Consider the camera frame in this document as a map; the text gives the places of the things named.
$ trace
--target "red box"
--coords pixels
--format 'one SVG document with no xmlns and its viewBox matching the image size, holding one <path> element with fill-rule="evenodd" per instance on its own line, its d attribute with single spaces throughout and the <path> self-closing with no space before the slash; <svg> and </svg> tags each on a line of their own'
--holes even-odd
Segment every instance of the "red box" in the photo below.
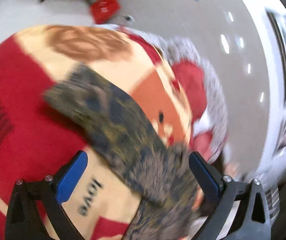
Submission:
<svg viewBox="0 0 286 240">
<path fill-rule="evenodd" d="M 111 18 L 119 9 L 117 0 L 97 0 L 91 5 L 91 13 L 96 24 L 102 24 Z"/>
</svg>

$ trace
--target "metal bolt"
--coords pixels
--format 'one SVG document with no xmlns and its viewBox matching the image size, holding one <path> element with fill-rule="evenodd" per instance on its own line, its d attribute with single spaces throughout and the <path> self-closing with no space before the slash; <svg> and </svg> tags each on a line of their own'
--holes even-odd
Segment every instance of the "metal bolt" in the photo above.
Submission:
<svg viewBox="0 0 286 240">
<path fill-rule="evenodd" d="M 261 184 L 261 182 L 258 179 L 253 179 L 253 182 L 257 186 Z"/>
<path fill-rule="evenodd" d="M 23 183 L 22 179 L 17 179 L 15 182 L 16 185 L 21 185 L 22 183 Z"/>
<path fill-rule="evenodd" d="M 229 176 L 229 175 L 225 175 L 225 176 L 223 177 L 223 180 L 224 180 L 225 182 L 231 182 L 231 181 L 232 181 L 232 178 L 231 178 L 231 176 Z"/>
<path fill-rule="evenodd" d="M 45 181 L 50 182 L 53 180 L 53 176 L 52 175 L 46 175 L 45 176 Z"/>
</svg>

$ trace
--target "orange patch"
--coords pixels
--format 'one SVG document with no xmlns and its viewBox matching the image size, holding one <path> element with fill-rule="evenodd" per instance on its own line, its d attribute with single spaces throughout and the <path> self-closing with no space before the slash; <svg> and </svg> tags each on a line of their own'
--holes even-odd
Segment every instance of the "orange patch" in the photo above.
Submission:
<svg viewBox="0 0 286 240">
<path fill-rule="evenodd" d="M 148 120 L 153 124 L 158 123 L 159 136 L 163 136 L 166 131 L 160 128 L 172 126 L 172 133 L 167 135 L 170 140 L 167 144 L 182 142 L 185 138 L 180 117 L 174 107 L 173 102 L 164 90 L 163 84 L 156 70 L 150 73 L 131 93 L 131 97 L 142 108 Z M 163 122 L 159 121 L 160 113 L 163 114 Z"/>
</svg>

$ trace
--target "blue gripper pad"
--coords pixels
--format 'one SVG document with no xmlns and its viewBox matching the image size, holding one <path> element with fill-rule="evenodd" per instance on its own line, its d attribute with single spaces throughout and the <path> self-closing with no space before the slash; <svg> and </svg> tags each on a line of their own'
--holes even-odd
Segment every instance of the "blue gripper pad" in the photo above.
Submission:
<svg viewBox="0 0 286 240">
<path fill-rule="evenodd" d="M 57 184 L 56 201 L 59 204 L 62 204 L 70 198 L 75 186 L 86 169 L 87 161 L 88 158 L 86 152 L 81 151 L 79 156 L 73 161 L 71 166 L 65 172 L 64 177 L 62 177 Z"/>
<path fill-rule="evenodd" d="M 207 164 L 199 153 L 190 154 L 189 165 L 206 198 L 212 203 L 217 204 L 220 200 L 221 190 L 216 181 L 220 179 L 222 175 L 220 175 L 214 167 Z"/>
</svg>

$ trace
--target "camouflage cloth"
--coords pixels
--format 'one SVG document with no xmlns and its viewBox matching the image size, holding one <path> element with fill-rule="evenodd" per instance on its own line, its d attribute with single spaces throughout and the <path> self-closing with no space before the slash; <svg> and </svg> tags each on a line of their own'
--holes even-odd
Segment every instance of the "camouflage cloth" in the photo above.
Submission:
<svg viewBox="0 0 286 240">
<path fill-rule="evenodd" d="M 166 148 L 139 105 L 87 66 L 54 85 L 46 101 L 85 129 L 93 149 L 142 194 L 123 239 L 178 239 L 193 222 L 197 182 L 182 145 Z"/>
</svg>

